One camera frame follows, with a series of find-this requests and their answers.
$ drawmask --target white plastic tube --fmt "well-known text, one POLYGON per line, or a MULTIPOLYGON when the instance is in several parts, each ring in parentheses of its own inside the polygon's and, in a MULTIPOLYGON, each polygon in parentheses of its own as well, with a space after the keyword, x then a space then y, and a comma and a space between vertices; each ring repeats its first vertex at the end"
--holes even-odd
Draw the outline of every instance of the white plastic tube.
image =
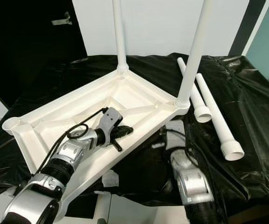
POLYGON ((200 13, 200 19, 195 31, 193 43, 190 49, 190 55, 187 62, 187 68, 182 79, 178 98, 175 105, 180 108, 189 108, 189 97, 195 80, 196 72, 200 65, 200 59, 203 54, 206 42, 206 32, 210 20, 214 0, 204 0, 200 13))
MULTIPOLYGON (((184 79, 184 72, 186 69, 185 62, 181 57, 177 59, 178 65, 180 67, 183 79, 184 79)), ((203 98, 200 95, 200 92, 196 88, 195 84, 192 86, 190 99, 194 107, 194 116, 195 119, 199 123, 206 123, 209 120, 211 120, 212 114, 210 112, 210 109, 205 105, 203 98)))
POLYGON ((239 160, 244 156, 244 151, 239 142, 237 142, 229 129, 226 121, 223 118, 203 76, 198 73, 196 80, 199 84, 200 91, 206 102, 206 105, 210 108, 212 113, 212 122, 215 130, 221 142, 221 151, 223 156, 228 161, 239 160))
POLYGON ((119 71, 126 71, 128 70, 129 67, 126 62, 121 1, 112 0, 112 7, 113 7, 113 13, 114 13, 116 45, 117 45, 117 69, 119 71))

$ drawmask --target black cable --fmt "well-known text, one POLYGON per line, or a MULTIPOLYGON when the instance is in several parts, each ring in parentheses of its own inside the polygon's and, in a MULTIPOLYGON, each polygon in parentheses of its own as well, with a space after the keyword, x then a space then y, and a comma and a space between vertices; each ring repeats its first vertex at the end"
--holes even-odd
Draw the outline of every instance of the black cable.
MULTIPOLYGON (((215 195, 217 197, 217 191, 214 187, 214 182, 213 182, 213 175, 212 175, 212 172, 211 172, 211 169, 210 169, 210 163, 206 157, 206 155, 204 154, 204 152, 201 150, 201 148, 195 144, 189 137, 187 137, 185 134, 181 133, 181 132, 178 132, 176 130, 173 130, 173 129, 166 129, 166 131, 168 132, 173 132, 173 133, 176 133, 176 134, 179 134, 181 135, 182 137, 184 137, 185 139, 189 140, 190 143, 192 143, 192 145, 194 146, 193 149, 196 149, 199 154, 202 156, 203 160, 205 161, 205 164, 206 164, 206 167, 207 167, 207 171, 208 171, 208 174, 209 174, 209 179, 210 179, 210 182, 211 182, 211 185, 212 185, 212 192, 213 192, 213 195, 215 195)), ((169 150, 175 150, 175 149, 183 149, 185 151, 185 154, 187 156, 187 158, 189 159, 189 161, 197 168, 199 168, 199 166, 192 160, 192 157, 191 155, 189 154, 188 152, 188 147, 174 147, 174 148, 170 148, 169 150)), ((227 215, 227 209, 226 209, 226 205, 225 205, 225 201, 224 201, 224 198, 222 196, 222 206, 223 206, 223 209, 224 209, 224 216, 223 219, 226 223, 228 223, 228 215, 227 215)))
POLYGON ((43 167, 45 166, 46 162, 54 155, 54 153, 56 152, 56 150, 58 149, 58 147, 60 146, 61 142, 64 140, 64 138, 74 129, 76 129, 79 126, 82 126, 85 124, 85 122, 87 122, 88 120, 92 119, 94 116, 96 116, 97 114, 99 114, 100 112, 105 113, 108 110, 108 107, 105 108, 101 108, 100 110, 98 110, 97 112, 95 112, 94 114, 90 115, 88 118, 86 118, 85 120, 79 122, 78 124, 72 126, 71 128, 69 128, 67 131, 64 132, 64 134, 62 134, 57 141, 55 141, 55 143, 53 144, 53 146, 51 147, 50 151, 47 153, 46 157, 44 158, 43 162, 41 163, 41 165, 39 166, 39 168, 37 169, 36 173, 39 173, 42 171, 43 167))
POLYGON ((71 133, 68 133, 68 134, 67 134, 67 137, 68 137, 69 139, 78 139, 78 138, 80 138, 80 137, 83 137, 83 136, 88 132, 88 130, 89 130, 89 126, 88 126, 87 124, 81 124, 80 126, 85 126, 85 127, 86 127, 86 129, 85 129, 81 134, 72 136, 71 133))

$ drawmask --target door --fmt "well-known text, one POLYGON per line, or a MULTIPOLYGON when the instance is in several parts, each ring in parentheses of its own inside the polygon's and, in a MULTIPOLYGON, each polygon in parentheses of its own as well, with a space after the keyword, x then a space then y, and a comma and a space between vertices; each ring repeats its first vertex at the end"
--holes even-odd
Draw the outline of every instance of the door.
POLYGON ((71 0, 0 1, 0 100, 7 107, 48 61, 86 55, 71 0), (53 25, 68 15, 69 23, 53 25))

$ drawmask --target black tarp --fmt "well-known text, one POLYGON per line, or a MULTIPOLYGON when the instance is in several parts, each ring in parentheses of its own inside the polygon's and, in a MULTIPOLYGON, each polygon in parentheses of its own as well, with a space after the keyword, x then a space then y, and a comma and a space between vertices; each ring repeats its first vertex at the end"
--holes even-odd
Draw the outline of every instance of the black tarp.
MULTIPOLYGON (((179 56, 187 61, 186 55, 173 53, 128 56, 127 63, 131 71, 177 96, 182 79, 176 62, 179 56)), ((1 129, 2 122, 106 75, 116 66, 116 56, 90 56, 71 63, 50 62, 42 70, 0 122, 0 193, 30 176, 15 139, 1 129)), ((269 203, 269 82, 243 56, 203 56, 199 72, 245 151, 243 159, 226 161, 212 123, 197 123, 193 108, 184 116, 186 134, 207 156, 228 214, 269 203)), ((119 187, 104 188, 99 179, 78 197, 78 203, 87 204, 92 192, 101 190, 149 206, 179 205, 170 165, 162 150, 150 147, 158 138, 155 133, 113 167, 119 174, 119 187)))

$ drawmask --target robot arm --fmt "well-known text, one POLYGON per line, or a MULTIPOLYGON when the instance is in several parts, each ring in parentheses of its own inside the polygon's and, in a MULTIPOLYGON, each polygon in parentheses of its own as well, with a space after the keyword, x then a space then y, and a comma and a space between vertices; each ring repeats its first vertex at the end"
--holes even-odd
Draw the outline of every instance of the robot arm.
POLYGON ((166 150, 170 153, 170 164, 176 180, 186 216, 191 224, 223 223, 218 213, 214 191, 197 161, 186 154, 186 136, 182 120, 169 121, 161 129, 166 138, 166 150))
POLYGON ((118 126, 123 117, 114 108, 106 110, 96 129, 76 130, 67 135, 56 153, 43 169, 8 205, 2 224, 51 224, 53 223, 66 185, 80 164, 83 155, 96 147, 113 144, 121 147, 115 138, 133 131, 128 126, 118 126))

